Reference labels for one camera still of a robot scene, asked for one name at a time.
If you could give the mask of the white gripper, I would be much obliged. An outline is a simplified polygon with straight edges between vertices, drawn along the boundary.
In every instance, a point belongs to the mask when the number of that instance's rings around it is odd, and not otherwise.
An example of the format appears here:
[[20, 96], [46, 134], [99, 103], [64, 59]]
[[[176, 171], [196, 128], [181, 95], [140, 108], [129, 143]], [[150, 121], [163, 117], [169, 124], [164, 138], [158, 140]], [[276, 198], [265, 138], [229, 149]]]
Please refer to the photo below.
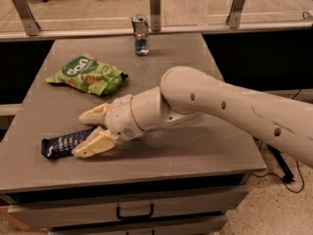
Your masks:
[[86, 124], [104, 124], [95, 128], [91, 134], [71, 153], [77, 158], [89, 158], [104, 153], [116, 146], [117, 137], [130, 141], [141, 137], [144, 131], [136, 123], [131, 110], [133, 96], [128, 94], [109, 103], [103, 103], [87, 112], [78, 119]]

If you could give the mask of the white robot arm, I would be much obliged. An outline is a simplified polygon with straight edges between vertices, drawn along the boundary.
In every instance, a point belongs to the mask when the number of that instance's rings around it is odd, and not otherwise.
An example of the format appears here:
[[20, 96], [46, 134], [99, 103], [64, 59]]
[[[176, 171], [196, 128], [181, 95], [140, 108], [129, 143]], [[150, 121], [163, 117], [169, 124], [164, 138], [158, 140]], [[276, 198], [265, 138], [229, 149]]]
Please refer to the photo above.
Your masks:
[[158, 87], [99, 105], [79, 119], [102, 124], [108, 136], [128, 141], [148, 130], [189, 125], [203, 114], [313, 166], [311, 104], [232, 85], [190, 67], [171, 68]]

